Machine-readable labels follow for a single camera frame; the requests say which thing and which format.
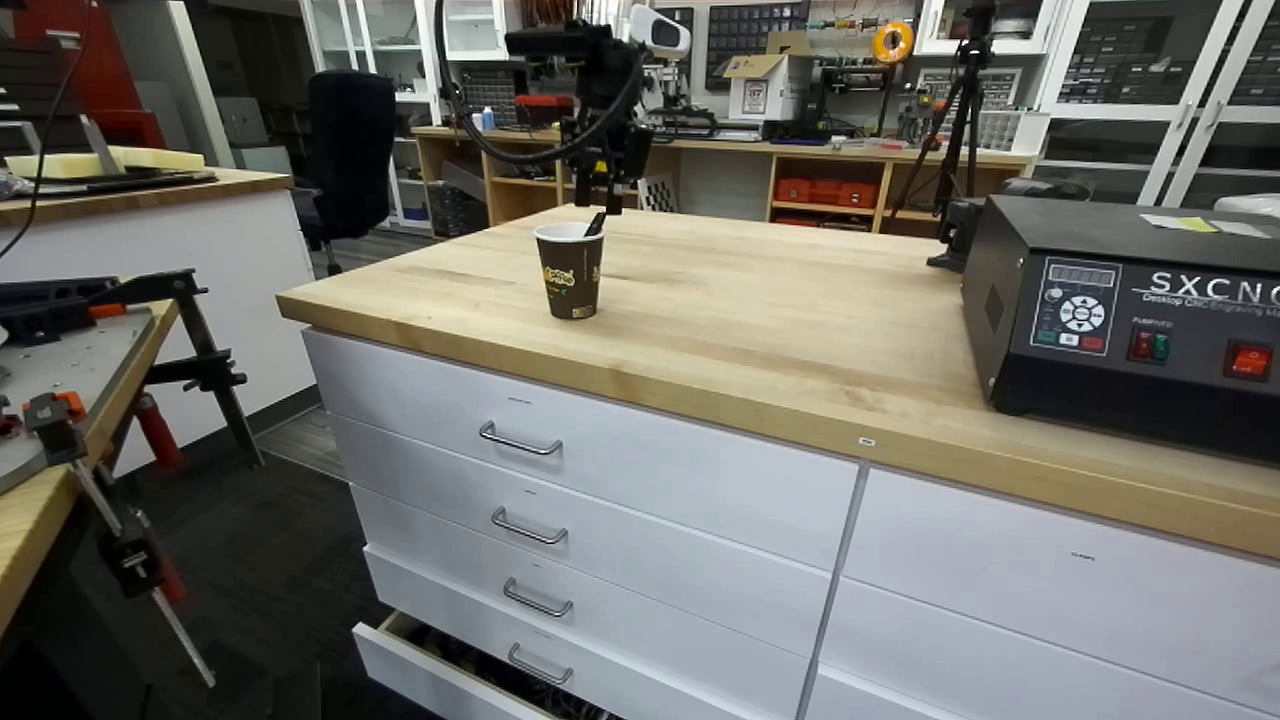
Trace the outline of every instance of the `tripod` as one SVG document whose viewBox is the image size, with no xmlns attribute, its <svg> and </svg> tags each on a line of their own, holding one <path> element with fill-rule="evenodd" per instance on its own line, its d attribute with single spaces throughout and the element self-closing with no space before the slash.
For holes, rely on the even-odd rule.
<svg viewBox="0 0 1280 720">
<path fill-rule="evenodd" d="M 920 168 L 922 168 L 922 155 L 929 155 L 929 149 L 934 145 L 945 119 L 955 107 L 953 139 L 946 139 L 946 154 L 945 154 L 945 159 L 934 168 L 934 194 L 930 194 L 930 213 L 939 218 L 939 241 L 946 248 L 939 256 L 929 256 L 929 267 L 953 267 L 953 273 L 962 267 L 970 219 L 978 213 L 978 204 L 970 204 L 969 197 L 970 197 L 970 185 L 975 185 L 975 124 L 978 124 L 978 107 L 983 107 L 978 69 L 990 64 L 990 16 L 994 16 L 994 5 L 975 5 L 962 16 L 969 16 L 969 35 L 955 50 L 958 77 L 953 80 L 945 107 L 934 112 L 929 135 L 920 139 L 920 155 L 915 155 L 915 163 L 912 163 L 912 174 L 909 174 L 909 181 L 904 181 L 904 188 L 899 188 L 899 197 L 895 197 L 895 204 L 886 213 L 886 219 L 895 219 L 895 213 L 912 197 L 912 188 L 920 181 Z M 962 200 L 955 200 L 958 154 L 969 154 L 962 155 Z"/>
</svg>

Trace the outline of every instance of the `metal drawer pull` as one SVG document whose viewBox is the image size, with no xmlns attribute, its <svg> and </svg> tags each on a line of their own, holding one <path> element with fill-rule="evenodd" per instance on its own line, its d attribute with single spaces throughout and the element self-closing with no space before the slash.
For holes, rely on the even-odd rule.
<svg viewBox="0 0 1280 720">
<path fill-rule="evenodd" d="M 502 597 L 550 621 L 562 621 L 570 611 L 570 599 L 524 587 L 517 577 L 508 577 Z"/>
<path fill-rule="evenodd" d="M 520 525 L 508 509 L 495 509 L 495 512 L 490 512 L 490 525 L 502 527 L 502 534 L 512 534 L 512 538 L 524 538 L 524 540 L 530 540 L 530 546 L 546 546 L 546 550 L 569 546 L 569 527 Z"/>
<path fill-rule="evenodd" d="M 530 447 L 530 444 L 520 444 L 520 442 L 502 435 L 490 420 L 479 425 L 479 442 L 487 442 L 487 444 L 495 444 L 495 447 L 524 453 L 524 456 L 560 456 L 560 453 L 562 453 L 562 442 L 550 442 L 550 444 Z"/>
<path fill-rule="evenodd" d="M 508 664 L 544 682 L 544 683 L 569 683 L 569 678 L 570 678 L 570 667 L 546 664 L 520 646 L 508 647 Z"/>
</svg>

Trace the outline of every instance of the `coffee cup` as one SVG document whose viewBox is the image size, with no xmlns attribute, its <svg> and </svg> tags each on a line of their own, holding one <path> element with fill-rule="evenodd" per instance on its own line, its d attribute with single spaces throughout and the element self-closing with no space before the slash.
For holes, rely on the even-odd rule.
<svg viewBox="0 0 1280 720">
<path fill-rule="evenodd" d="M 596 315 L 604 237 L 588 233 L 584 225 L 539 230 L 535 254 L 539 254 L 550 315 L 560 321 Z"/>
</svg>

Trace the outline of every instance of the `drawer front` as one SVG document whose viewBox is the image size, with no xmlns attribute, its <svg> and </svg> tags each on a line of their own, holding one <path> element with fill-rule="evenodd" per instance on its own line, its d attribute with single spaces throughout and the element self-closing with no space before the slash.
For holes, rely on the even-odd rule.
<svg viewBox="0 0 1280 720">
<path fill-rule="evenodd" d="M 550 683 L 584 696 L 620 717 L 689 717 L 689 720 L 731 720 L 734 708 L 659 678 L 659 667 L 632 667 L 620 655 L 544 631 L 502 609 L 468 597 L 464 587 L 426 580 L 380 556 L 369 556 L 373 585 L 383 604 Z"/>
<path fill-rule="evenodd" d="M 872 471 L 848 577 L 1280 717 L 1280 569 Z"/>
<path fill-rule="evenodd" d="M 830 569 L 856 464 L 426 357 L 307 332 L 337 420 Z"/>
<path fill-rule="evenodd" d="M 359 519 L 395 556 L 432 554 L 426 525 L 443 519 L 539 563 L 599 577 L 788 654 L 812 654 L 829 599 L 825 571 L 359 425 L 337 425 L 337 435 L 351 485 L 390 502 L 362 503 Z"/>
<path fill-rule="evenodd" d="M 939 720 L 1265 720 L 1244 703 L 856 580 L 835 587 L 821 667 Z"/>
<path fill-rule="evenodd" d="M 380 512 L 373 503 L 380 502 L 356 494 L 359 518 Z M 529 561 L 474 534 L 426 525 L 417 540 L 437 554 L 398 556 L 377 540 L 369 550 L 369 563 L 377 563 L 373 577 L 395 577 L 380 585 L 380 597 L 395 609 L 411 609 L 411 597 L 390 593 L 411 593 L 411 580 L 438 580 L 530 630 L 604 647 L 637 667 L 659 667 L 685 688 L 749 708 L 749 717 L 796 717 L 798 708 L 809 654 L 779 654 L 715 621 L 652 604 L 560 563 Z"/>
<path fill-rule="evenodd" d="M 861 682 L 817 674 L 804 720 L 934 720 L 934 714 L 909 708 Z"/>
<path fill-rule="evenodd" d="M 417 699 L 437 717 L 454 720 L 550 720 L 550 714 L 472 678 L 468 667 L 447 664 L 417 646 L 408 646 L 395 624 L 369 630 L 356 624 L 356 654 L 362 674 L 383 688 Z"/>
</svg>

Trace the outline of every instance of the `wooden countertop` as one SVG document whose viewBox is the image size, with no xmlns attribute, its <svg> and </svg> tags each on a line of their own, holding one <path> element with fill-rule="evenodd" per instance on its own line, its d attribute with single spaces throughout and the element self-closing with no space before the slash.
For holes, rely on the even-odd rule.
<svg viewBox="0 0 1280 720">
<path fill-rule="evenodd" d="M 176 185 L 176 188 L 145 188 L 145 194 L 59 197 L 59 200 L 39 197 L 36 225 L 292 188 L 292 178 L 278 178 L 278 174 L 213 168 L 213 178 L 216 181 L 207 185 Z M 25 218 L 28 218 L 28 200 L 0 200 L 0 230 L 20 225 Z"/>
<path fill-rule="evenodd" d="M 468 133 L 461 128 L 411 128 L 411 135 L 418 139 L 468 139 Z M 557 145 L 557 133 L 487 133 L 499 145 Z M 751 145 L 751 139 L 656 139 L 652 154 L 734 154 L 734 155 L 783 155 L 783 159 L 848 159 L 848 163 L 915 163 L 915 149 L 909 154 L 891 154 L 891 149 L 861 149 L 861 145 Z M 1030 163 L 1030 155 L 1016 155 L 1016 154 L 978 154 L 975 155 L 978 168 L 1004 168 L 1004 174 L 1019 174 Z"/>
<path fill-rule="evenodd" d="M 550 210 L 278 296 L 278 311 L 502 378 L 1280 561 L 1280 469 L 990 412 L 929 241 L 608 219 L 604 308 L 544 308 Z"/>
<path fill-rule="evenodd" d="M 116 430 L 129 420 L 131 398 L 145 385 L 147 368 L 158 357 L 158 345 L 176 321 L 176 306 L 152 306 L 155 325 L 121 364 L 110 394 L 92 403 L 82 425 L 89 464 L 101 464 L 110 447 Z M 36 471 L 33 480 L 0 494 L 0 638 L 28 597 L 48 550 L 56 546 L 69 512 L 77 509 L 77 477 L 56 464 Z"/>
</svg>

